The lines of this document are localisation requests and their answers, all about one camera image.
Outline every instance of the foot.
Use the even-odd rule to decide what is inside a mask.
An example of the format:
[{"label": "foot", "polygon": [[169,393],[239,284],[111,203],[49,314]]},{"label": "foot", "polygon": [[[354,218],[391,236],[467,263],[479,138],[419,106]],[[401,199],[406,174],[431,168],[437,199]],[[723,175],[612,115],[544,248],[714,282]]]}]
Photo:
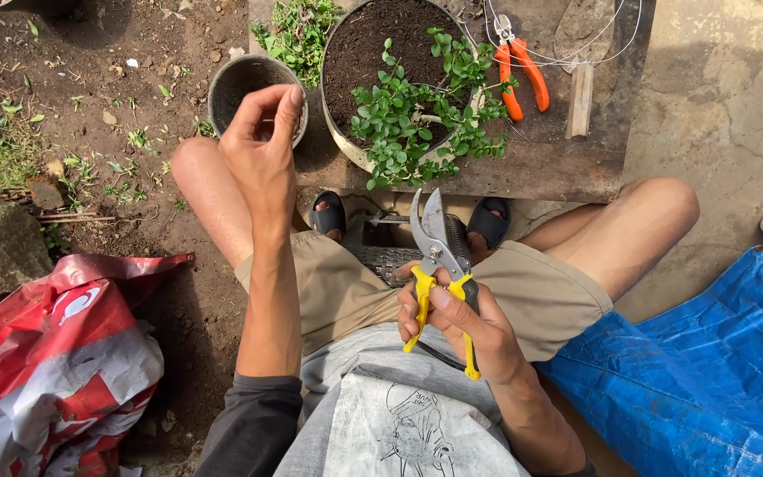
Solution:
[{"label": "foot", "polygon": [[[491,211],[491,213],[497,217],[502,217],[499,211]],[[467,248],[470,250],[473,265],[483,261],[495,252],[495,250],[487,249],[487,241],[481,233],[477,232],[467,233]]]},{"label": "foot", "polygon": [[[322,211],[323,209],[328,209],[328,204],[325,201],[320,201],[320,203],[314,207],[314,210],[317,212]],[[342,244],[344,242],[344,235],[340,233],[340,230],[336,228],[333,228],[332,230],[326,232],[325,235],[326,237],[334,240],[338,244]]]}]

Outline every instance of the forearm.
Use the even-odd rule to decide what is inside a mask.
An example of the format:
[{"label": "forearm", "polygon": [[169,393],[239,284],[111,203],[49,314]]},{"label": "forearm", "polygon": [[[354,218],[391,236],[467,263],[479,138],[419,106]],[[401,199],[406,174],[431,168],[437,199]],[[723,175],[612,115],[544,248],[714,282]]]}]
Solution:
[{"label": "forearm", "polygon": [[256,236],[253,243],[249,303],[236,370],[244,376],[298,376],[302,323],[290,235]]},{"label": "forearm", "polygon": [[585,467],[587,457],[576,432],[553,406],[532,367],[517,379],[492,387],[502,412],[511,451],[535,475],[567,475]]}]

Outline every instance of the fingernail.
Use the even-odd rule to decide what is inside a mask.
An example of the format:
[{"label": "fingernail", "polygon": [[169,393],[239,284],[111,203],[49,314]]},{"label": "fingernail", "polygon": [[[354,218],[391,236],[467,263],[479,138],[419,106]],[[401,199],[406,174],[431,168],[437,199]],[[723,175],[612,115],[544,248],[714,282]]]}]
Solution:
[{"label": "fingernail", "polygon": [[429,290],[429,300],[435,304],[435,307],[445,307],[451,299],[452,296],[444,287],[431,287]]},{"label": "fingernail", "polygon": [[293,91],[290,92],[290,101],[297,107],[301,107],[305,101],[305,92],[301,87],[293,87]]}]

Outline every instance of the wooden board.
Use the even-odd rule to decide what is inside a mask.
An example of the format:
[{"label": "wooden board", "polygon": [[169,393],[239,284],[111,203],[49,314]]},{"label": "wooden board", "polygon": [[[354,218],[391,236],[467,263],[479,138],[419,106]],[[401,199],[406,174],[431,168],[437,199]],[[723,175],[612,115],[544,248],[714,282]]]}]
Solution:
[{"label": "wooden board", "polygon": [[[345,8],[357,2],[335,1]],[[471,19],[474,11],[470,0],[439,2],[453,15],[465,8],[462,18],[478,42],[486,41],[484,17]],[[528,41],[528,48],[553,57],[555,28],[567,9],[569,0],[495,0],[493,8],[511,18],[514,33]],[[637,0],[626,0],[615,27],[615,38],[606,58],[626,45],[638,21]],[[487,125],[488,134],[509,131],[514,140],[503,159],[460,158],[461,171],[452,178],[430,182],[442,187],[444,193],[461,195],[494,195],[515,199],[542,201],[577,201],[607,203],[620,190],[623,160],[631,126],[631,110],[640,87],[643,62],[650,41],[655,1],[643,2],[640,27],[634,42],[607,63],[597,66],[598,82],[593,91],[593,114],[588,141],[573,143],[565,139],[570,75],[557,65],[541,68],[546,80],[551,104],[546,113],[537,112],[534,93],[517,74],[521,87],[515,88],[517,100],[525,118],[515,127],[527,139],[521,140],[507,123],[493,121]],[[271,0],[249,0],[249,19],[266,21],[270,18]],[[250,33],[250,53],[263,53]],[[499,69],[492,68],[493,76]],[[295,150],[299,185],[323,188],[364,189],[370,175],[355,166],[334,144],[325,125],[319,90],[309,92],[310,120],[302,142]],[[408,188],[397,189],[408,191]]]}]

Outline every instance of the orange pliers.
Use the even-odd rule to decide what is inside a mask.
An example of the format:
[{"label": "orange pliers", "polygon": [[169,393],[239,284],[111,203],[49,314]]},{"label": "orange pliers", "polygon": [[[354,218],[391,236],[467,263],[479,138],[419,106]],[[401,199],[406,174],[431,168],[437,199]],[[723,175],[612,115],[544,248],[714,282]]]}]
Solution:
[{"label": "orange pliers", "polygon": [[[523,67],[525,75],[528,76],[535,90],[535,101],[537,109],[544,112],[549,108],[549,92],[546,89],[544,75],[541,75],[537,65],[529,58],[525,51],[525,41],[514,36],[511,31],[511,20],[506,15],[497,15],[493,20],[493,29],[499,37],[499,49],[493,58],[499,62],[499,80],[505,81],[511,74],[511,54],[514,53],[514,59]],[[508,114],[514,122],[523,120],[523,110],[514,97],[514,88],[509,87],[508,92],[502,94],[505,106],[508,107]]]}]

